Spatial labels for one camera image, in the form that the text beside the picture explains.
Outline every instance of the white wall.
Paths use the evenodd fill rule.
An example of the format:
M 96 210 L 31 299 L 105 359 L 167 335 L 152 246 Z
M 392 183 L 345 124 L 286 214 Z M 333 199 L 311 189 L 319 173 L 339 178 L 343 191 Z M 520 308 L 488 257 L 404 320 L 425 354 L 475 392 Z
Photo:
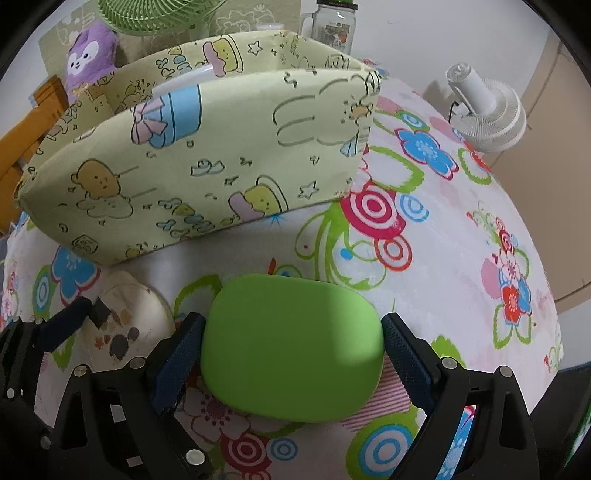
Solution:
M 355 3 L 359 5 L 358 27 L 352 54 L 383 61 L 383 68 L 419 93 L 437 82 L 425 95 L 431 103 L 441 103 L 451 95 L 445 72 L 460 61 L 471 63 L 482 76 L 508 83 L 523 94 L 549 31 L 522 0 Z M 303 12 L 315 10 L 315 0 L 302 1 Z M 445 101 L 434 106 L 447 113 L 450 104 Z
M 558 316 L 564 356 L 560 368 L 591 362 L 591 300 Z

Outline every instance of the white plastic tube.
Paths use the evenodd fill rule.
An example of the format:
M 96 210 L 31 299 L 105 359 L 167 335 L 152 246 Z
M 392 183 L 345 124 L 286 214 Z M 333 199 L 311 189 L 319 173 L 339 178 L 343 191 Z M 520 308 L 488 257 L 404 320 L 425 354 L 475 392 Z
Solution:
M 203 82 L 209 82 L 210 80 L 217 79 L 216 74 L 213 72 L 213 65 L 208 63 L 203 67 L 193 69 L 190 72 L 183 73 L 178 77 L 173 77 L 160 85 L 156 85 L 152 89 L 152 95 L 158 97 L 175 90 L 182 90 L 192 85 L 199 85 Z
M 490 115 L 496 108 L 496 99 L 476 70 L 467 63 L 457 63 L 447 71 L 447 82 L 462 99 L 471 113 Z

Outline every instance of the green sponge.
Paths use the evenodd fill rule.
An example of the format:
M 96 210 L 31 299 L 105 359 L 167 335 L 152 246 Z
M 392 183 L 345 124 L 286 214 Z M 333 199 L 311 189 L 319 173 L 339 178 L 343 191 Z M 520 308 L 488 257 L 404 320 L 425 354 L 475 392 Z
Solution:
M 215 298 L 201 370 L 212 394 L 237 410 L 324 422 L 352 415 L 369 400 L 383 359 L 378 314 L 358 293 L 252 274 Z

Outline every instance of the wooden chair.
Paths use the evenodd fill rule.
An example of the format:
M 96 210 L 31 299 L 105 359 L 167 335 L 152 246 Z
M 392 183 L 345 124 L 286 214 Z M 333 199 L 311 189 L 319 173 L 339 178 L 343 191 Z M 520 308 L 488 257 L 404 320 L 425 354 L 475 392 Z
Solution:
M 33 157 L 45 134 L 69 106 L 66 91 L 55 75 L 33 93 L 33 98 L 37 107 L 0 138 L 0 232 L 4 234 L 20 215 L 12 199 L 22 175 L 18 160 L 27 163 Z

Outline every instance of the blue textured grip pad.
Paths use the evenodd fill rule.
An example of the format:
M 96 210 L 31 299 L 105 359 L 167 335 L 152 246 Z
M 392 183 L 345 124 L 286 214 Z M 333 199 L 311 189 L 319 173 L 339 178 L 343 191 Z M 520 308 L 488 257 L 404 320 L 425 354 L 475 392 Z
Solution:
M 431 394 L 431 376 L 423 367 L 413 347 L 404 335 L 386 315 L 382 319 L 384 345 L 400 381 L 404 385 L 410 401 L 422 408 L 429 416 L 435 408 L 435 399 Z
M 152 407 L 156 414 L 159 415 L 165 408 L 176 405 L 178 393 L 181 391 L 193 365 L 201 356 L 201 340 L 204 329 L 205 318 L 197 315 L 194 323 L 179 341 L 176 348 L 170 352 L 167 360 L 154 378 Z

